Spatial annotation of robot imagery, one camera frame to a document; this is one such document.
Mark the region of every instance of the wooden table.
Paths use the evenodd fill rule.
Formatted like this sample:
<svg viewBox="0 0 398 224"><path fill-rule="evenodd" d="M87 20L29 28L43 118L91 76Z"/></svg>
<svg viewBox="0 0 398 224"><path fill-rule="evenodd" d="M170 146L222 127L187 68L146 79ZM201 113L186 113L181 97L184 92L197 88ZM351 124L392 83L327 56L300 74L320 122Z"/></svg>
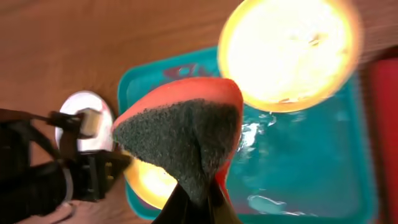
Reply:
<svg viewBox="0 0 398 224"><path fill-rule="evenodd" d="M355 0L366 28L362 62L398 44L398 1ZM217 44L240 0L2 0L0 107L46 115L92 90L117 113L116 90L136 65ZM39 128L53 137L54 130ZM34 164L49 160L34 149ZM65 223L149 223L131 211L119 180L107 199L79 204ZM48 223L32 217L22 223Z"/></svg>

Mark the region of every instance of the water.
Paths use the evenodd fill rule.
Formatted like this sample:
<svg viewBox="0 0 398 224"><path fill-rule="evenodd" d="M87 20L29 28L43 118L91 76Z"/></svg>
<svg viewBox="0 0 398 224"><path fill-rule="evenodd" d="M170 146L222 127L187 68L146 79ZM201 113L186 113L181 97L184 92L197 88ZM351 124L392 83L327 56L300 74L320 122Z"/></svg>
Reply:
<svg viewBox="0 0 398 224"><path fill-rule="evenodd" d="M238 213L343 217L356 209L350 118L339 102L293 113L245 106L227 183Z"/></svg>

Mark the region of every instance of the red object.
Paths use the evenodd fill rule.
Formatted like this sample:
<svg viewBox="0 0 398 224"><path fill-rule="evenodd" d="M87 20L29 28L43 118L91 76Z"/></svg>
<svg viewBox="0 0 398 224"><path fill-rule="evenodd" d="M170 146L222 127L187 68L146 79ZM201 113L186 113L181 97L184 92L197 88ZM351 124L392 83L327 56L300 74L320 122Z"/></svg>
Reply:
<svg viewBox="0 0 398 224"><path fill-rule="evenodd" d="M398 54L370 67L370 84L376 112L378 146L387 184L389 214L398 223Z"/></svg>
<svg viewBox="0 0 398 224"><path fill-rule="evenodd" d="M224 78L186 78L162 85L152 90L146 96L134 103L126 112L124 112L113 124L116 127L121 122L143 112L145 109L157 108L160 106L171 106L174 103L183 102L193 99L205 99L215 103L227 103L234 105L240 114L239 124L237 125L236 135L233 139L232 153L229 155L225 164L223 164L218 173L216 180L219 183L226 198L229 199L226 189L226 175L229 171L231 159L238 148L239 137L241 133L242 117L243 117L243 98L239 87L234 81Z"/></svg>

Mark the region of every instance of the sponge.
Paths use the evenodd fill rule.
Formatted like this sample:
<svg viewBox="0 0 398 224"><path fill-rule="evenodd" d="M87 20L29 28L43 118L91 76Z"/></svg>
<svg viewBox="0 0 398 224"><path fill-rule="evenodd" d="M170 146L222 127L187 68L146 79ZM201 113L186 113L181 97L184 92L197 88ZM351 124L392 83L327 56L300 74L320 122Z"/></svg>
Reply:
<svg viewBox="0 0 398 224"><path fill-rule="evenodd" d="M216 173L228 171L242 117L243 98L232 80L188 78L140 99L115 121L113 136L133 156L163 167L201 207Z"/></svg>

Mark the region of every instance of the teal tray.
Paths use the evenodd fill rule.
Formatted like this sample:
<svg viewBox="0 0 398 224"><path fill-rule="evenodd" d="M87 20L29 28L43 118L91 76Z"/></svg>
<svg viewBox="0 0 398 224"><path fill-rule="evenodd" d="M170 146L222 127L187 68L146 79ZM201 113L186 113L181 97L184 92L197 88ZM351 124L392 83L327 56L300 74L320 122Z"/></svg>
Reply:
<svg viewBox="0 0 398 224"><path fill-rule="evenodd" d="M217 48L130 69L118 89L119 113L157 86L187 77L219 76ZM368 223L376 190L357 75L334 96L307 110L268 113L244 108L241 142L227 179L244 223ZM142 218L160 210L126 183Z"/></svg>

